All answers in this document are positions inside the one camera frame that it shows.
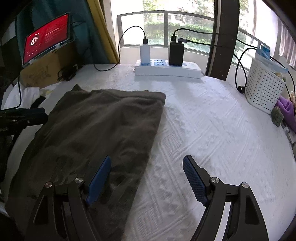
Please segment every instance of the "blue gripper pad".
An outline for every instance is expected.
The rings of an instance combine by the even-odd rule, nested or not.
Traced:
[[[91,205],[93,202],[98,200],[110,170],[111,159],[107,156],[88,186],[88,196],[85,199],[88,205]]]
[[[205,185],[187,157],[183,159],[183,170],[193,190],[196,200],[203,206],[208,202]]]

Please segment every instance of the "purple object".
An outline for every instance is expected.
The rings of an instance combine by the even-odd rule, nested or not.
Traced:
[[[285,122],[294,132],[296,132],[296,120],[294,117],[294,106],[292,102],[285,99],[283,96],[280,96],[275,106],[280,108]]]

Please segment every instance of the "perforated plastic basket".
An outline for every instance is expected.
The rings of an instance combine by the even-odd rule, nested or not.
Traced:
[[[253,59],[246,86],[248,102],[270,114],[285,86],[285,82],[260,61]]]

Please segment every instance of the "white power strip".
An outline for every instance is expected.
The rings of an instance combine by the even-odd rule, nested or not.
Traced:
[[[202,70],[192,62],[183,62],[182,66],[172,66],[164,59],[151,59],[150,64],[141,64],[138,59],[135,64],[135,75],[177,76],[200,79]]]

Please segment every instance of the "textured white bedspread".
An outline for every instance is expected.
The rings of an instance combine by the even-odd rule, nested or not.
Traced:
[[[269,240],[278,240],[296,209],[296,163],[283,129],[277,128],[269,115],[249,105],[227,82],[210,77],[195,83],[152,77],[138,81],[132,71],[131,65],[120,65],[109,72],[85,66],[73,80],[61,83],[42,104],[49,113],[76,83],[88,91],[112,88],[166,94],[163,116],[124,239],[190,240],[204,212],[182,168],[183,157],[192,155],[200,167],[224,183],[247,182],[261,208]],[[18,165],[36,129],[23,131],[8,168],[15,159],[19,159]],[[14,173],[8,170],[8,187]],[[1,189],[7,192],[8,187]],[[230,204],[225,205],[216,240],[224,234],[229,207]]]

